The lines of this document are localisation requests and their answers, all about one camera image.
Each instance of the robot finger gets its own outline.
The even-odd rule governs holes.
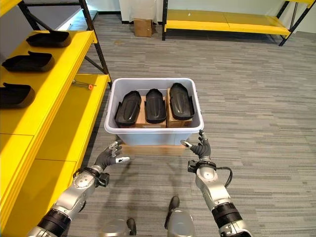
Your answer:
[[[181,144],[187,148],[191,148],[193,145],[186,140],[181,140]]]

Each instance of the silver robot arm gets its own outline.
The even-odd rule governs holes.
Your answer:
[[[113,142],[97,158],[94,165],[79,169],[74,179],[53,204],[42,220],[29,233],[28,237],[60,237],[68,228],[75,215],[85,205],[85,201],[98,186],[107,186],[109,174],[104,173],[108,165],[129,161],[129,157],[118,157],[120,141]]]
[[[187,141],[182,144],[199,156],[199,161],[190,160],[188,171],[196,174],[196,185],[201,190],[208,209],[212,212],[221,237],[254,237],[246,222],[235,208],[226,187],[232,180],[232,170],[216,167],[210,159],[211,148],[205,133],[200,130],[200,143],[195,146]],[[223,185],[218,181],[217,169],[230,171],[229,179]]]

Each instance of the yellow metal shelving unit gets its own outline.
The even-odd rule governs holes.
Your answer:
[[[36,97],[33,103],[18,110],[6,109],[0,112],[0,134],[12,135],[6,137],[7,142],[1,145],[1,226],[5,226],[6,219],[15,202],[34,157],[52,123],[60,104],[62,103],[92,41],[95,39],[93,31],[70,32],[72,43],[66,48],[31,47],[23,42],[12,54],[25,55],[27,52],[51,53],[55,59],[52,70],[45,73],[13,73],[4,67],[0,69],[0,84],[30,85]],[[19,156],[8,158],[16,152],[19,144],[16,135],[27,137],[23,139],[24,152]]]
[[[168,10],[167,29],[290,34],[275,16],[216,11]]]
[[[26,176],[3,236],[25,236],[70,185],[72,174],[80,168],[110,80],[107,75],[77,75],[76,80],[96,86],[92,90],[76,86],[69,89]],[[17,220],[23,220],[19,228],[16,228]]]
[[[277,16],[267,16],[232,12],[173,10],[168,9],[168,0],[164,0],[162,40],[165,40],[168,29],[226,31],[281,35],[283,41],[280,46],[282,46],[315,3],[315,0],[291,1],[295,1],[296,4],[298,2],[306,3],[307,8],[297,22],[293,26],[291,25],[290,29],[287,29],[279,21],[279,17],[289,1],[285,1]]]
[[[0,0],[1,15],[17,3],[20,6],[19,2]],[[50,71],[21,73],[0,69],[0,85],[28,84],[35,91],[35,99],[28,107],[0,110],[3,236],[26,235],[68,187],[72,174],[81,165],[106,86],[111,85],[104,58],[103,62],[100,59],[101,68],[85,56],[93,43],[98,44],[92,21],[89,23],[93,30],[69,32],[72,42],[65,48],[31,47],[24,41],[11,55],[26,55],[28,51],[51,53],[55,64]],[[77,75],[84,58],[105,75]],[[92,90],[71,86],[74,79],[96,86]]]

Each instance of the plastic storage bin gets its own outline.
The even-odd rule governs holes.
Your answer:
[[[167,89],[174,83],[181,83],[188,90],[194,105],[195,115],[190,127],[181,128],[119,128],[115,121],[115,113],[124,95],[137,90],[140,95],[146,95],[152,89],[158,89],[164,96]],[[180,145],[192,133],[203,129],[204,122],[198,103],[196,86],[188,78],[120,78],[114,81],[104,128],[107,132],[117,134],[120,139],[131,146],[134,145]]]

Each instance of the shelf post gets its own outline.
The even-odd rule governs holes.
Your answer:
[[[102,68],[103,68],[103,73],[104,74],[108,74],[109,77],[110,77],[109,70],[108,70],[107,64],[105,62],[103,53],[102,53],[102,49],[101,49],[101,46],[100,46],[100,43],[99,43],[98,36],[97,36],[97,34],[95,32],[95,29],[94,29],[94,25],[93,25],[93,22],[92,22],[90,13],[89,13],[89,9],[88,9],[87,3],[86,3],[85,0],[79,0],[79,3],[80,3],[81,9],[82,9],[85,21],[87,22],[87,26],[88,26],[89,30],[93,31],[95,33],[96,38],[97,38],[97,42],[94,44],[94,46],[95,46],[95,49],[96,49],[96,51],[98,53],[98,56],[99,56],[99,59],[100,59],[100,62],[101,62]],[[112,79],[111,79],[111,77],[110,77],[109,86],[110,86],[110,88],[112,87]]]
[[[281,7],[280,11],[278,12],[278,14],[276,15],[277,19],[280,18],[280,16],[282,15],[282,13],[284,12],[284,10],[286,9],[287,5],[289,4],[289,1],[285,1],[283,6]]]
[[[167,24],[167,13],[168,13],[168,0],[163,0],[162,9],[162,40],[166,40],[166,31],[164,31],[164,26]]]
[[[40,31],[40,27],[36,23],[36,21],[30,16],[31,12],[26,6],[24,1],[18,3],[19,8],[21,9],[22,13],[24,14],[25,18],[28,20],[29,24],[33,28],[34,31]]]
[[[313,2],[313,4],[311,5],[311,7],[307,7],[305,9],[305,11],[302,13],[302,15],[300,16],[300,18],[298,18],[298,20],[295,22],[295,24],[289,29],[290,34],[288,35],[288,37],[284,38],[282,40],[282,42],[279,44],[279,46],[283,46],[284,43],[288,40],[288,38],[290,38],[290,36],[293,34],[293,32],[295,31],[295,29],[298,27],[298,25],[302,22],[302,20],[305,18],[305,16],[307,15],[307,13],[310,11],[310,9],[314,6],[316,0]]]

